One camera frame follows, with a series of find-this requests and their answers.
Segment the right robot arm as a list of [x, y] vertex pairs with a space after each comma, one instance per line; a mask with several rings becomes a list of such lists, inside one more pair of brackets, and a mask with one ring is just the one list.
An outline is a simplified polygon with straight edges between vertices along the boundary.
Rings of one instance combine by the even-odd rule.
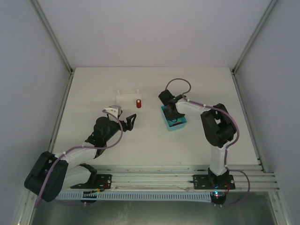
[[[183, 96], [174, 96], [169, 90], [164, 90], [158, 98], [163, 104], [161, 112], [167, 129], [174, 131], [184, 127], [187, 123], [185, 114], [178, 112], [176, 107]], [[232, 179], [226, 168], [227, 146], [237, 134], [237, 128], [228, 117], [228, 111], [223, 104], [217, 104], [212, 109], [204, 111], [200, 117], [204, 135], [211, 145], [211, 162], [207, 180], [212, 188], [221, 188]]]

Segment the large red spring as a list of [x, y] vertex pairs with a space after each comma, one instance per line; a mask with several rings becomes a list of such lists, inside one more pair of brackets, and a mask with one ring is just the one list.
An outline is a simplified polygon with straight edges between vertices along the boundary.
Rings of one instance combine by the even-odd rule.
[[142, 108], [142, 101], [141, 99], [136, 100], [136, 108], [141, 109]]

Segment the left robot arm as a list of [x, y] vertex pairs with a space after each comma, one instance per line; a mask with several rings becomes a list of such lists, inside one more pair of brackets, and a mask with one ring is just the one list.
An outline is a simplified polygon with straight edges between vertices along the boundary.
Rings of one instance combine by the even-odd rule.
[[37, 195], [38, 202], [51, 202], [68, 188], [86, 189], [90, 194], [109, 189], [108, 182], [100, 178], [97, 170], [87, 161], [98, 158], [106, 149], [116, 146], [115, 143], [107, 143], [116, 133], [131, 131], [135, 119], [136, 114], [133, 114], [122, 121], [109, 112], [107, 116], [99, 117], [83, 145], [62, 153], [43, 152], [26, 177], [24, 187]]

